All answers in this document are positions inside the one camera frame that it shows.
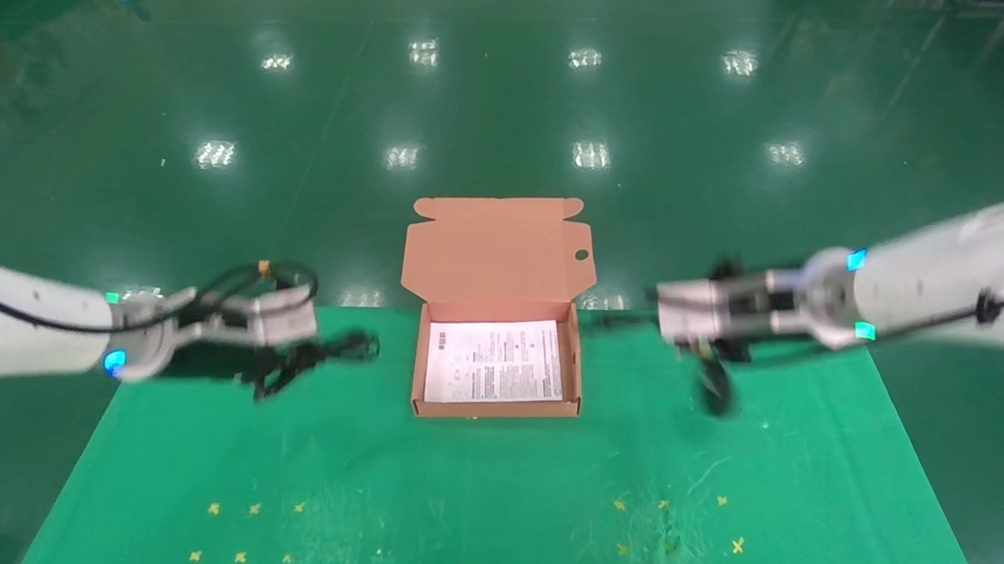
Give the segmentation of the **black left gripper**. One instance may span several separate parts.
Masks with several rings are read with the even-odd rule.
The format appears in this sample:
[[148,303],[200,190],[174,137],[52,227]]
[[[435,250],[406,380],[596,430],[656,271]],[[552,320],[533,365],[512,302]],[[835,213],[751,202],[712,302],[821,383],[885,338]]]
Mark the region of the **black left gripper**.
[[355,352],[355,336],[298,344],[296,359],[277,346],[193,343],[175,351],[179,379],[247,379],[255,382],[256,401],[270,400],[293,380],[330,359]]

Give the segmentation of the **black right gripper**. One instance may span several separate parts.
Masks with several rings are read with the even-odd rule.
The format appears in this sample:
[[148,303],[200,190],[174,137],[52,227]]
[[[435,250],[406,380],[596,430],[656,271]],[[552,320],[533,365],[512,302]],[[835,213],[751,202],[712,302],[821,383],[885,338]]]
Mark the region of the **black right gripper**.
[[677,350],[701,364],[749,363],[750,342],[745,337],[700,338],[678,341]]

